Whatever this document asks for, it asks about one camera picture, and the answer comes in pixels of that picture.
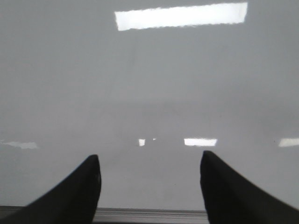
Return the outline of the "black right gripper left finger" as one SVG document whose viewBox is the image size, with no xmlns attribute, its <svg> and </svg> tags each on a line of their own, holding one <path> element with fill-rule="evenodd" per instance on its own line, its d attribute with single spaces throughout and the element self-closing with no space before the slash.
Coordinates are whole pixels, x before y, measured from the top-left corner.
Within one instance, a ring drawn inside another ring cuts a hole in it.
<svg viewBox="0 0 299 224">
<path fill-rule="evenodd" d="M 101 192 L 99 157 L 88 156 L 57 186 L 22 209 L 0 220 L 2 224 L 90 224 Z"/>
</svg>

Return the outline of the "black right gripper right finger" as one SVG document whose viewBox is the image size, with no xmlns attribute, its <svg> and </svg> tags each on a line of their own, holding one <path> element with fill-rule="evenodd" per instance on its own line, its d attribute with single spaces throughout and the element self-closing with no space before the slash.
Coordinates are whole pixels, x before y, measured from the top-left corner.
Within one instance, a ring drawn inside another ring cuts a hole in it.
<svg viewBox="0 0 299 224">
<path fill-rule="evenodd" d="M 200 186 L 211 224 L 297 224 L 298 209 L 236 172 L 212 151 L 200 161 Z"/>
</svg>

